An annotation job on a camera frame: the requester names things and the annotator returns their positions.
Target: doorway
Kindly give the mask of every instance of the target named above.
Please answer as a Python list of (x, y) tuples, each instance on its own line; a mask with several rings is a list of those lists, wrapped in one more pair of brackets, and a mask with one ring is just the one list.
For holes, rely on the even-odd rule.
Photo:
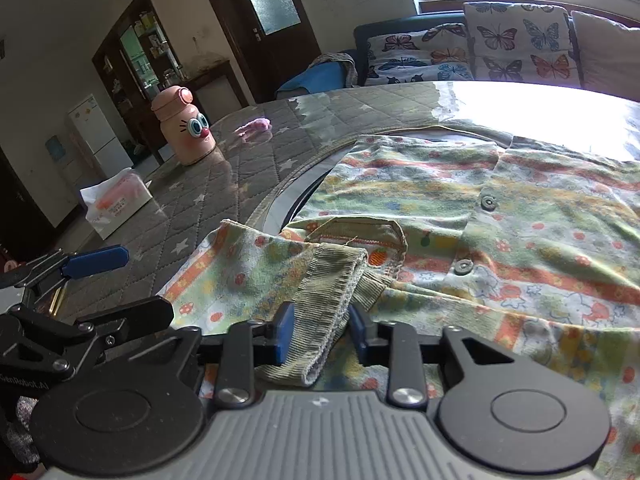
[(56, 229), (34, 202), (0, 150), (0, 254), (2, 259), (28, 262), (47, 252)]
[[(151, 102), (176, 84), (180, 64), (151, 0), (133, 0), (92, 58), (111, 100), (138, 147), (146, 146), (159, 164), (166, 145)], [(136, 164), (147, 154), (125, 146)]]
[(320, 55), (300, 0), (209, 1), (258, 102)]

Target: pink water bottle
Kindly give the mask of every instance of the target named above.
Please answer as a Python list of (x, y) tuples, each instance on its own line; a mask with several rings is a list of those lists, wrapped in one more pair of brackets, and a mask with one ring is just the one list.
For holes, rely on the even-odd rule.
[(216, 147), (207, 118), (192, 102), (193, 94), (188, 88), (171, 86), (151, 103), (164, 138), (185, 166), (199, 161)]

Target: blue cloth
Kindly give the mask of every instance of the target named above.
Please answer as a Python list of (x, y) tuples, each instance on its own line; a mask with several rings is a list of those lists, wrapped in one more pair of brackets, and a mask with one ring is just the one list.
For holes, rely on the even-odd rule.
[(344, 88), (344, 70), (337, 61), (307, 68), (278, 88), (278, 92), (305, 88), (310, 94)]

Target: butterfly pillow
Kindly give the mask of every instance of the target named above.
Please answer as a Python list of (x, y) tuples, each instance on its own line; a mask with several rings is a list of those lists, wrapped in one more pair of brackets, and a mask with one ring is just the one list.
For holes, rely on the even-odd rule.
[(428, 64), (415, 58), (399, 57), (369, 67), (365, 86), (420, 81), (471, 81), (473, 76), (467, 63), (446, 62)]
[(376, 36), (369, 38), (368, 43), (369, 73), (365, 86), (472, 79), (466, 28), (462, 23)]
[(569, 18), (562, 7), (465, 4), (477, 80), (580, 88)]

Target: cartoon face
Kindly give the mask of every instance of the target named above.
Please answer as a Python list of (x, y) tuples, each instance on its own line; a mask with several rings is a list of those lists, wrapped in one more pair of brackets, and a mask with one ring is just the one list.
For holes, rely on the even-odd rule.
[(203, 114), (198, 113), (191, 119), (180, 120), (180, 131), (189, 132), (191, 137), (194, 137), (195, 139), (203, 139), (210, 133), (209, 121), (207, 121), (207, 118)]

